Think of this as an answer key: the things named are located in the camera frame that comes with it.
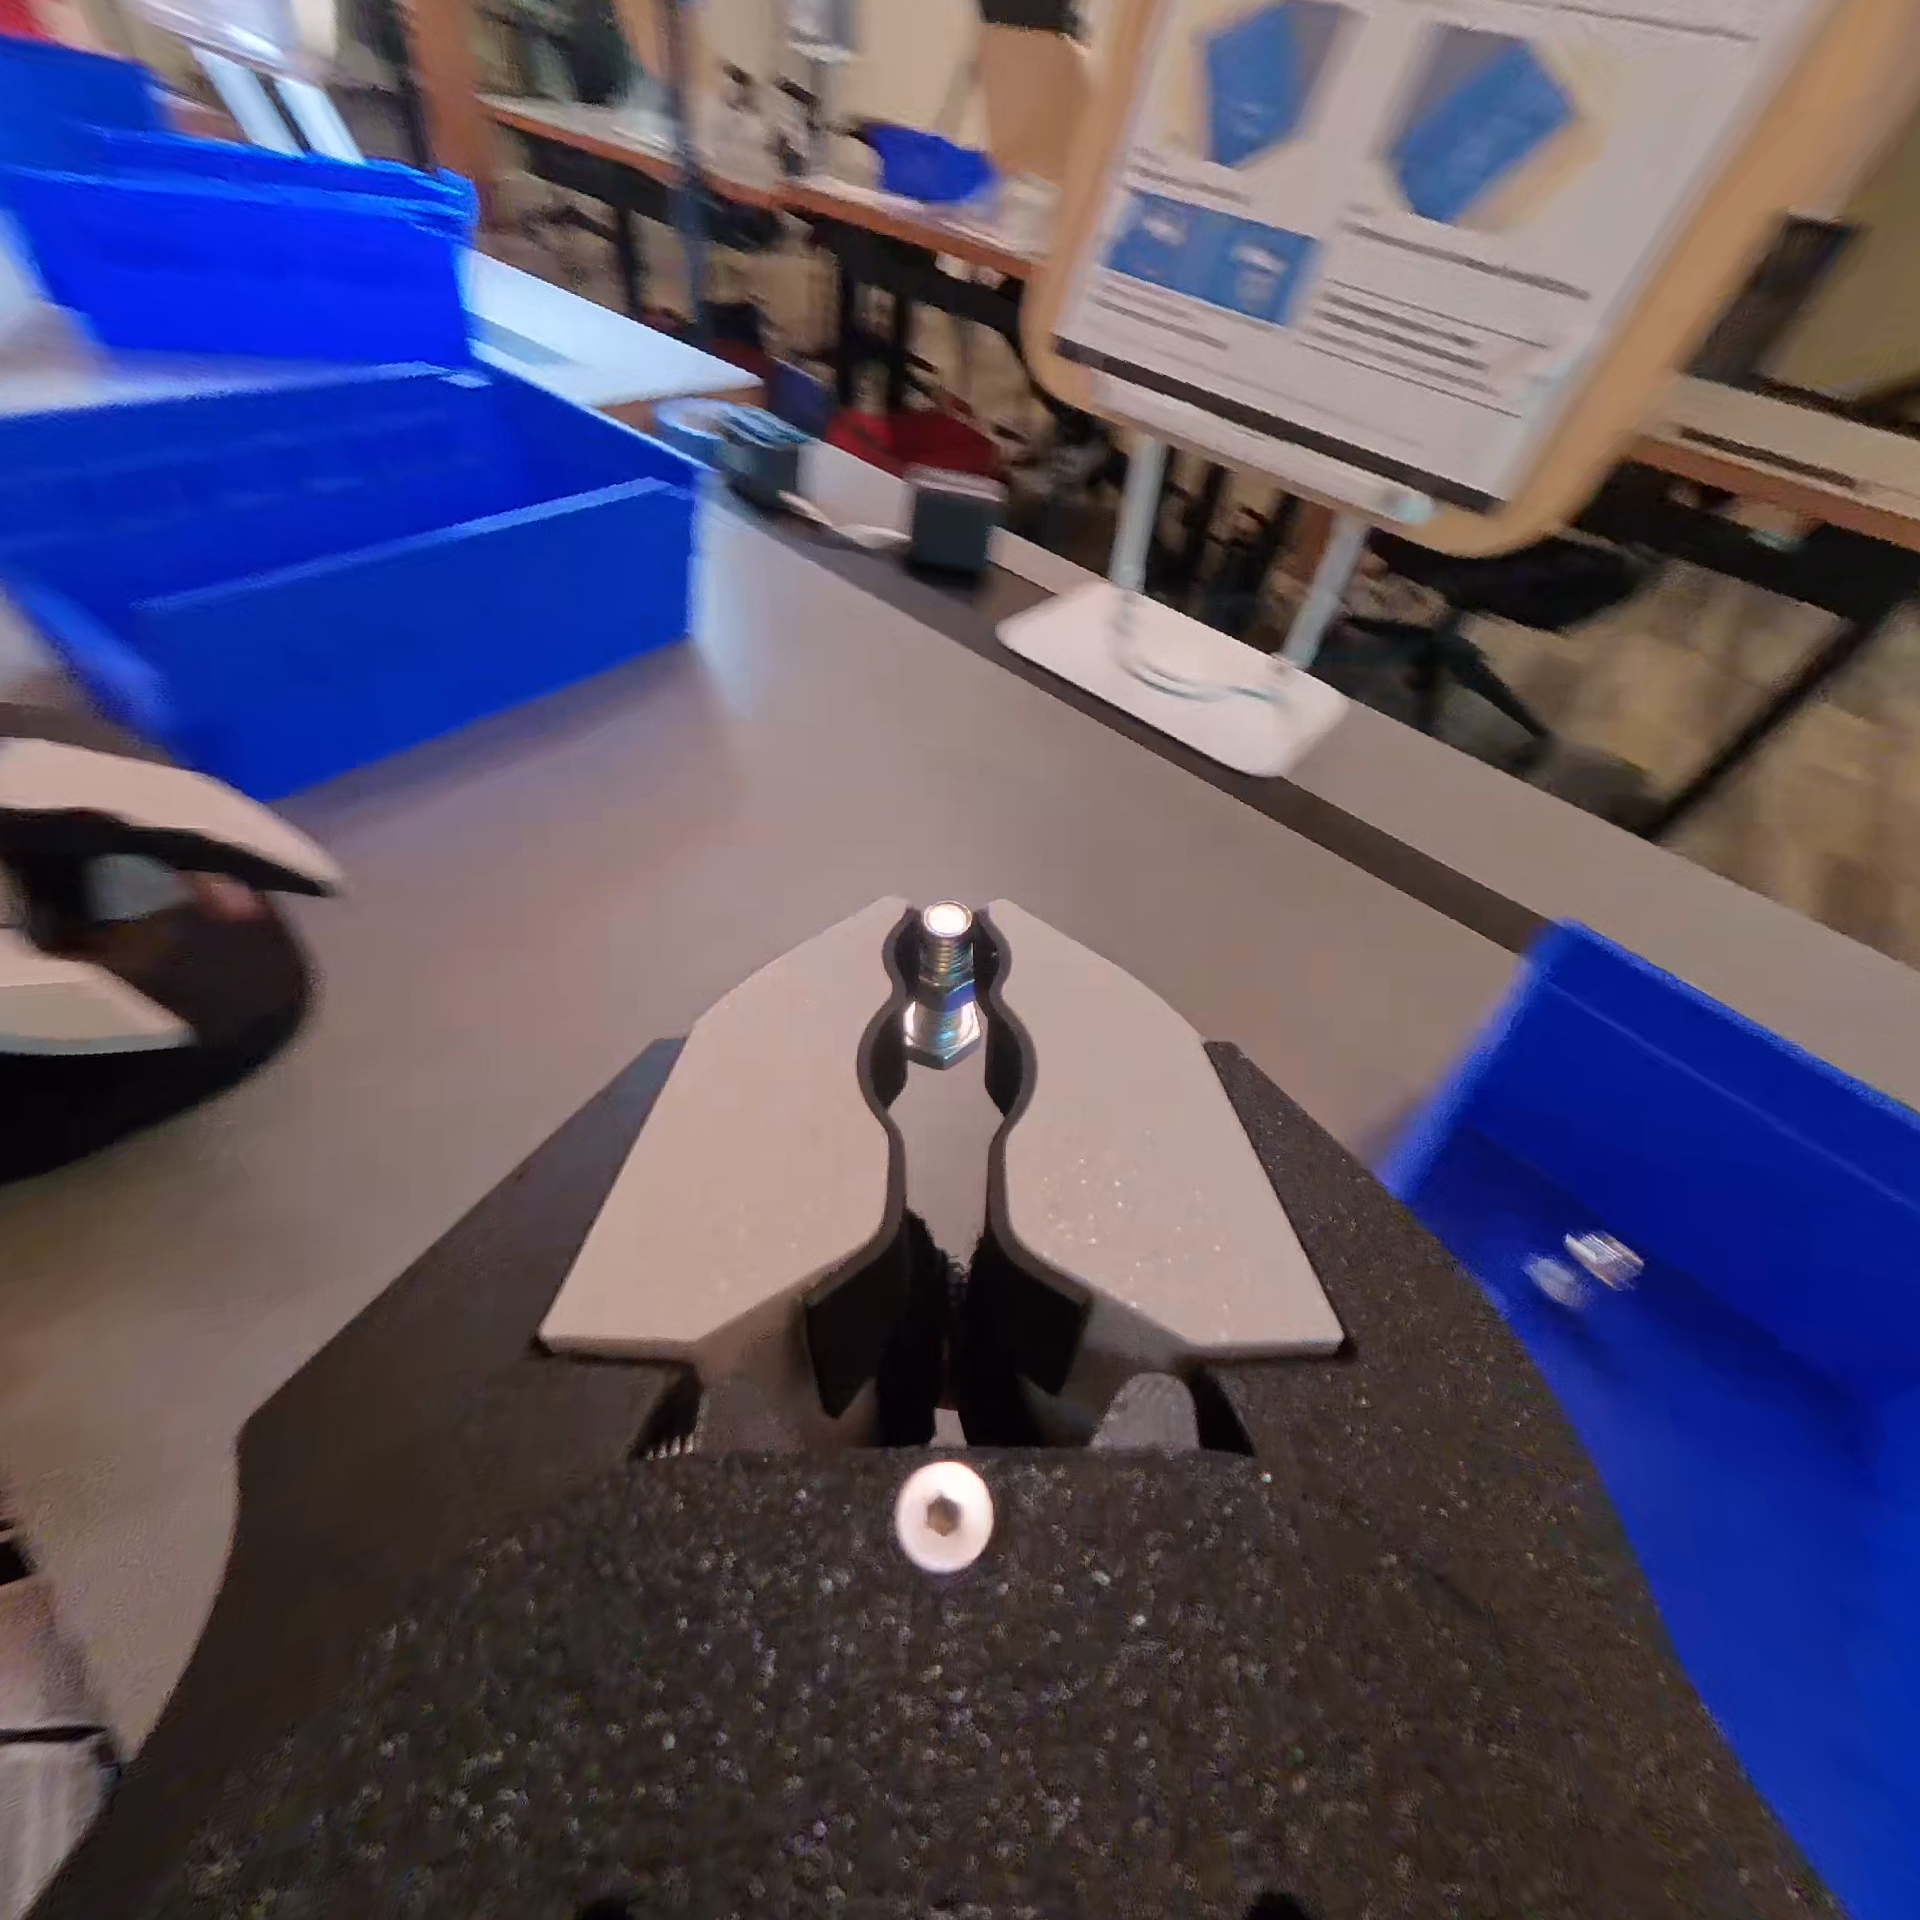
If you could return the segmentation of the grey tool case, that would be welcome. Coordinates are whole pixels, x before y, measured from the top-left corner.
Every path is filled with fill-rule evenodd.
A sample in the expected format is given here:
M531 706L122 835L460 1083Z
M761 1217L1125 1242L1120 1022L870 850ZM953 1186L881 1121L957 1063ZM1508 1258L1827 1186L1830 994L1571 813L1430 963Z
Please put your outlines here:
M938 586L978 586L992 562L1009 487L978 471L909 467L904 567Z

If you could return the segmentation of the long wooden desk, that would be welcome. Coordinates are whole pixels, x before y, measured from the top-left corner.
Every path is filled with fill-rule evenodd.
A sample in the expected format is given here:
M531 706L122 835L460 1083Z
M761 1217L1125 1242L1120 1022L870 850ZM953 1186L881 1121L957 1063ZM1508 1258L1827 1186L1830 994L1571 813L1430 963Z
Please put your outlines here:
M891 204L829 179L737 179L715 161L700 174L707 235L731 245L754 219L792 217L834 263L834 379L850 395L867 359L886 393L909 386L920 308L998 334L1024 359L1019 317L1034 263L1013 243L948 222L938 207ZM1766 695L1681 788L1622 793L1619 826L1665 842L1734 779L1814 698L1866 659L1893 614L1916 603L1916 430L1880 427L1824 399L1682 379L1665 417L1576 517L1582 534L1684 561L1836 617L1836 629Z

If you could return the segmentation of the black and blue device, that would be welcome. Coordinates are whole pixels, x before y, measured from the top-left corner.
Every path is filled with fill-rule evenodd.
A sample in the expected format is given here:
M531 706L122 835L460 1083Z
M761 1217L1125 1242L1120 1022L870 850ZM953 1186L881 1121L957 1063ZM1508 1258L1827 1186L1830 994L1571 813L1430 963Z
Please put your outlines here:
M814 436L779 417L729 404L713 430L710 462L726 487L763 511L781 511L803 493L803 467Z

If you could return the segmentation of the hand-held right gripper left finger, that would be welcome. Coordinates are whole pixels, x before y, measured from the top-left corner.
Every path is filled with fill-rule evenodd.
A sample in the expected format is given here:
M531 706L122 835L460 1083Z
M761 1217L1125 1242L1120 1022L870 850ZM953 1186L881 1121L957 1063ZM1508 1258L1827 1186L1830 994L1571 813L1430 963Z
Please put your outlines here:
M909 1293L908 921L882 897L693 1025L544 1314L549 1353L753 1375L805 1411L870 1394Z

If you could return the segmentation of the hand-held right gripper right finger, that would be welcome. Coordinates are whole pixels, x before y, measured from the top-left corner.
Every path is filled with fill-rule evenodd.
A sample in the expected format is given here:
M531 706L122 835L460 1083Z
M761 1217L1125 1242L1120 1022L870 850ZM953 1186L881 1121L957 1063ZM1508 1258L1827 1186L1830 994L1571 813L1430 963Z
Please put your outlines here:
M1013 901L978 921L998 1115L970 1309L1057 1407L1138 1373L1330 1359L1347 1330L1193 1025Z

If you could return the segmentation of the black round cushion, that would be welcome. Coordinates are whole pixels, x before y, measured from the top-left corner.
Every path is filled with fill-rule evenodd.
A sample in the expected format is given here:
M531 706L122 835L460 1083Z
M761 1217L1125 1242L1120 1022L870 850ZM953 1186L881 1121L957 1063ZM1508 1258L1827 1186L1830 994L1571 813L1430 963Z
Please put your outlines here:
M8 1051L2 1182L90 1159L249 1078L296 1038L315 979L276 902L170 902L141 918L60 925L62 958L100 965L179 1017L172 1046Z

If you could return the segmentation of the instruction sign board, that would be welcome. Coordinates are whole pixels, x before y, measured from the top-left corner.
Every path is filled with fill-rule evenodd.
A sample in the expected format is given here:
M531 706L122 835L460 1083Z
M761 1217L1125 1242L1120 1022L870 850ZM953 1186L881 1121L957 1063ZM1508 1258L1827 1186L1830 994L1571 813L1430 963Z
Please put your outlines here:
M1562 531L1916 63L1916 4L1118 4L1029 365L1434 551Z

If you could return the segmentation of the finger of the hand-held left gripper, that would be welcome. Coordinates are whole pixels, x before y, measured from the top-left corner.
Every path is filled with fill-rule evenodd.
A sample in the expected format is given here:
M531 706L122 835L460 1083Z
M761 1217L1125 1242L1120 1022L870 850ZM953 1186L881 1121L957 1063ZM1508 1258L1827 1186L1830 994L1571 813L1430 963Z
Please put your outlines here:
M181 766L43 735L2 747L4 886L19 907L334 897L336 860L281 815Z
M91 963L40 948L2 927L2 1054L70 1058L179 1049L195 1029L156 999Z

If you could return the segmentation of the blue plastic bin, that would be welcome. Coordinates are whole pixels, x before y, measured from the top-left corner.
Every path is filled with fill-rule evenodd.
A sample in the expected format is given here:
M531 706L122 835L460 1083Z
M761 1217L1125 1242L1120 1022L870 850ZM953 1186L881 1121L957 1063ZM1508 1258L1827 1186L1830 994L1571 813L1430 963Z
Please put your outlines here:
M701 471L514 375L4 417L4 590L93 708L256 801L680 643Z
M172 130L132 61L4 36L4 243L116 351L465 367L451 172Z
M1813 1870L1916 1916L1916 1110L1554 924L1378 1178L1548 1379ZM1643 1273L1563 1311L1525 1262L1585 1230Z
M992 158L947 135L867 118L854 137L877 162L881 191L900 201L957 207L997 186Z

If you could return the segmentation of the red bag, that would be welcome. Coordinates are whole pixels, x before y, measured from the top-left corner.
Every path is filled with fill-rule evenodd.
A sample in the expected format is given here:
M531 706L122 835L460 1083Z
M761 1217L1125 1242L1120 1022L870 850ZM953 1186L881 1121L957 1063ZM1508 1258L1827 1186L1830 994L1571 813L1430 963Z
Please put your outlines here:
M890 413L867 413L844 407L832 413L822 443L900 477L929 469L964 473L995 485L1006 479L997 438L968 411L904 407Z

